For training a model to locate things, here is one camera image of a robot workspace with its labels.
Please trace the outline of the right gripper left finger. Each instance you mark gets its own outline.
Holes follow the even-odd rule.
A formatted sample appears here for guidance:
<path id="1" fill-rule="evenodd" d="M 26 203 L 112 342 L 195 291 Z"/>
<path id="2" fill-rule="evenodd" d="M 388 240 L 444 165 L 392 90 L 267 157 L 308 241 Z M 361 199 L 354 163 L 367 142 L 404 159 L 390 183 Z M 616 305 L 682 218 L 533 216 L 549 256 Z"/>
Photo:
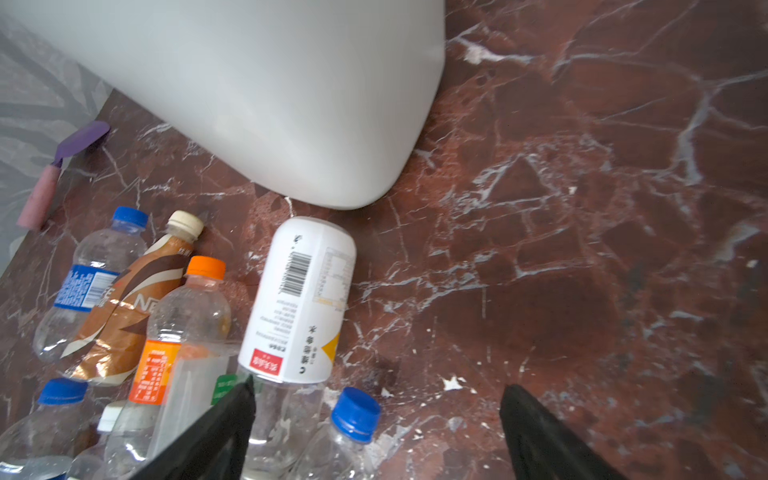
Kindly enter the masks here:
<path id="1" fill-rule="evenodd" d="M 254 381 L 237 384 L 133 477 L 239 479 L 256 414 Z"/>

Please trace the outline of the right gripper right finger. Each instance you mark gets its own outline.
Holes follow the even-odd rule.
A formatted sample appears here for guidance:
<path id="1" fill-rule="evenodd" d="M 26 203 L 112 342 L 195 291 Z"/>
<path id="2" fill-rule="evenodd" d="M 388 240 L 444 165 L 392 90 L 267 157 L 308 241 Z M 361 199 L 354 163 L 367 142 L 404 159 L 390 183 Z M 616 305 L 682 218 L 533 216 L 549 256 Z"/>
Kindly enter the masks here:
<path id="1" fill-rule="evenodd" d="M 517 479 L 624 477 L 518 384 L 505 387 L 499 416 Z"/>

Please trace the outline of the small blue cap bottle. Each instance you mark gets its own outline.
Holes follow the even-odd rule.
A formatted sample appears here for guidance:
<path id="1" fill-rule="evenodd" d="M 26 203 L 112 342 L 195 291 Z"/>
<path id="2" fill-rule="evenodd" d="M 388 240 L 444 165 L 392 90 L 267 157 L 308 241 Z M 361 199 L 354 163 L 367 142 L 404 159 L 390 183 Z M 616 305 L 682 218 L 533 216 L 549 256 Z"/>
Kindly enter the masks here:
<path id="1" fill-rule="evenodd" d="M 287 479 L 374 479 L 366 446 L 381 416 L 379 403 L 364 391 L 345 387 L 322 426 L 286 476 Z"/>

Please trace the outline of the brown coffee bottle cream cap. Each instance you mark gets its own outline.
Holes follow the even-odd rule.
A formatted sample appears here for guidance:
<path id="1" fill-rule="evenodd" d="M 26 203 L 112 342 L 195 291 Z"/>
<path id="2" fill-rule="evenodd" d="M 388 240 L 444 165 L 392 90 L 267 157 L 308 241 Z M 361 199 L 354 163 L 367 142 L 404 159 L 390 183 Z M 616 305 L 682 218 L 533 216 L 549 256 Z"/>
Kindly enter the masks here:
<path id="1" fill-rule="evenodd" d="M 203 221 L 186 211 L 169 217 L 165 234 L 118 276 L 65 347 L 62 356 L 74 359 L 66 378 L 115 386 L 135 372 L 149 317 L 181 285 L 203 229 Z"/>

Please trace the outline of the blue label bottle front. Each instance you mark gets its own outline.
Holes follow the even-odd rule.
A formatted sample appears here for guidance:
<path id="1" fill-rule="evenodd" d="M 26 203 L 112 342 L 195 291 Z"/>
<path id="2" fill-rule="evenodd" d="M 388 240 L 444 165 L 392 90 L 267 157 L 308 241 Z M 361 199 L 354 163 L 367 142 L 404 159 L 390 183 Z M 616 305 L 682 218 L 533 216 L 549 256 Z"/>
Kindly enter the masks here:
<path id="1" fill-rule="evenodd" d="M 64 479 L 87 436 L 88 384 L 55 378 L 44 386 L 37 409 L 1 435 L 3 479 Z"/>

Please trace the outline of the white label yogurt bottle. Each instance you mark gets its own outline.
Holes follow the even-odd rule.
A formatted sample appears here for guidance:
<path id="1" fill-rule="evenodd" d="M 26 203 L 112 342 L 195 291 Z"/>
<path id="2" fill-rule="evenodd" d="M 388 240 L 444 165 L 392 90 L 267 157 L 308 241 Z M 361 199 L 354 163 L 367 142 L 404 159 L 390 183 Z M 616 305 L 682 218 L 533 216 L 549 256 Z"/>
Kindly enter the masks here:
<path id="1" fill-rule="evenodd" d="M 294 217 L 275 232 L 238 363 L 262 379 L 318 384 L 332 372 L 357 256 L 330 222 Z"/>

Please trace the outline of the blue cap bottle row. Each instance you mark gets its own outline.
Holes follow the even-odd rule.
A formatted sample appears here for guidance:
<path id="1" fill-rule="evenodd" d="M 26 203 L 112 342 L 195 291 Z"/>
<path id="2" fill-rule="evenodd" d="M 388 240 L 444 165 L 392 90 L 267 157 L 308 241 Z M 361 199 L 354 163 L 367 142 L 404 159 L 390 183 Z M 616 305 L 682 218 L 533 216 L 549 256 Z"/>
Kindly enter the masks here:
<path id="1" fill-rule="evenodd" d="M 147 245 L 141 233 L 147 223 L 144 212 L 121 206 L 110 227 L 88 234 L 79 243 L 54 303 L 34 334 L 32 347 L 41 361 L 52 363 L 61 358 L 105 291 L 144 254 Z"/>

